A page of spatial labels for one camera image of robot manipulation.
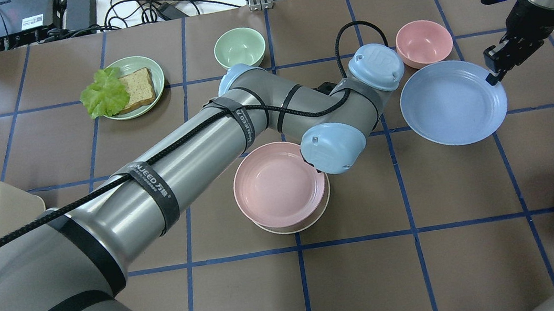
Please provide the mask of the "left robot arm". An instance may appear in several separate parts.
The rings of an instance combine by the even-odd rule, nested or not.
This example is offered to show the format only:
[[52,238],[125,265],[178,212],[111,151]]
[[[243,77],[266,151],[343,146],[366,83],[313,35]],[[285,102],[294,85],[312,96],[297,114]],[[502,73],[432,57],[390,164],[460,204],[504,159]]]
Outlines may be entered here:
[[0,239],[0,311],[132,311],[116,300],[129,266],[267,128],[297,157],[345,172],[404,74],[398,54],[365,44],[323,94],[237,64],[192,119],[84,198]]

